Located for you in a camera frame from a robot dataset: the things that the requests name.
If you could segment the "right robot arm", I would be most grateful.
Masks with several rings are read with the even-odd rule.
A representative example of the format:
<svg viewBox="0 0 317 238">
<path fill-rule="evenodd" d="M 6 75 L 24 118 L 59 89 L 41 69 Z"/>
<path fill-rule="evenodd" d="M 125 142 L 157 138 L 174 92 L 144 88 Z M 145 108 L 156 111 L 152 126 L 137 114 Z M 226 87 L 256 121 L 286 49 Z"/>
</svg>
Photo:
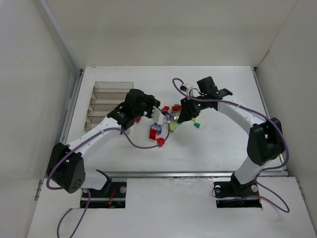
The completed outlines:
<svg viewBox="0 0 317 238">
<path fill-rule="evenodd" d="M 236 190 L 253 183 L 266 164 L 276 159 L 286 149 L 281 123 L 276 118 L 268 118 L 262 113 L 249 109 L 228 89 L 218 89 L 212 77 L 197 81 L 200 95 L 194 97 L 185 83 L 176 86 L 184 96 L 181 100 L 181 114 L 178 122 L 183 123 L 196 118 L 202 110 L 215 109 L 232 119 L 248 135 L 247 158 L 236 170 L 230 186 Z"/>
</svg>

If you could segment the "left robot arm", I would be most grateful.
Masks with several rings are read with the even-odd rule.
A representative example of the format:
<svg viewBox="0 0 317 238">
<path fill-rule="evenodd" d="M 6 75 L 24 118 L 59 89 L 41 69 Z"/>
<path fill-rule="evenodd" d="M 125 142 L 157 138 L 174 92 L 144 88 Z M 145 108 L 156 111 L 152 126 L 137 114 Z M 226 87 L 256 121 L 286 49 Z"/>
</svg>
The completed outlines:
<svg viewBox="0 0 317 238">
<path fill-rule="evenodd" d="M 125 100 L 93 129 L 68 144 L 59 142 L 53 147 L 46 171 L 47 188 L 63 189 L 69 194 L 79 189 L 107 193 L 112 179 L 100 170 L 87 171 L 85 166 L 88 160 L 110 140 L 122 134 L 126 136 L 136 119 L 147 117 L 157 124 L 163 124 L 164 115 L 159 107 L 160 101 L 153 95 L 131 89 Z"/>
</svg>

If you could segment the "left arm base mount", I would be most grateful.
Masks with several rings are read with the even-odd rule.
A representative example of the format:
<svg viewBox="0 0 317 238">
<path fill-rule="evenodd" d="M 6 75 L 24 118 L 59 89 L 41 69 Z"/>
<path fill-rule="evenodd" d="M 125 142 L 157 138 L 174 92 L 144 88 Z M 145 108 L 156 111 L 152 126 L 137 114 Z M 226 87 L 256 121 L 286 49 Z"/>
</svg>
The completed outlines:
<svg viewBox="0 0 317 238">
<path fill-rule="evenodd" d="M 117 209 L 125 208 L 127 180 L 113 178 L 96 170 L 88 172 L 83 186 L 80 208 Z"/>
</svg>

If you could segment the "long red lego brick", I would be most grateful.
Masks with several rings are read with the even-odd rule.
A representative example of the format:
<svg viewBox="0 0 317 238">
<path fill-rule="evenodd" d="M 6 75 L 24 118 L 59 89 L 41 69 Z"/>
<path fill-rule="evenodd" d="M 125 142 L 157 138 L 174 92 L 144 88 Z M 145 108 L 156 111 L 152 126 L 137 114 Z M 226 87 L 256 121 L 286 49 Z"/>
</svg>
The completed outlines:
<svg viewBox="0 0 317 238">
<path fill-rule="evenodd" d="M 173 110 L 173 111 L 181 111 L 181 109 L 182 109 L 182 106 L 181 106 L 181 105 L 172 106 L 172 110 Z"/>
</svg>

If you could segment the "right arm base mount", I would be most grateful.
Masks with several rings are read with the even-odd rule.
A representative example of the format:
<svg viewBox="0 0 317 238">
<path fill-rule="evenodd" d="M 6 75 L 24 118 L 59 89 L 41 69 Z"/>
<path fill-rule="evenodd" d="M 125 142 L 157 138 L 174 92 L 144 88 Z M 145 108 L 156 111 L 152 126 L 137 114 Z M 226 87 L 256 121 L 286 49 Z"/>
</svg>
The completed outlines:
<svg viewBox="0 0 317 238">
<path fill-rule="evenodd" d="M 217 208 L 262 208 L 255 180 L 241 185 L 234 175 L 230 180 L 213 181 L 212 195 Z"/>
</svg>

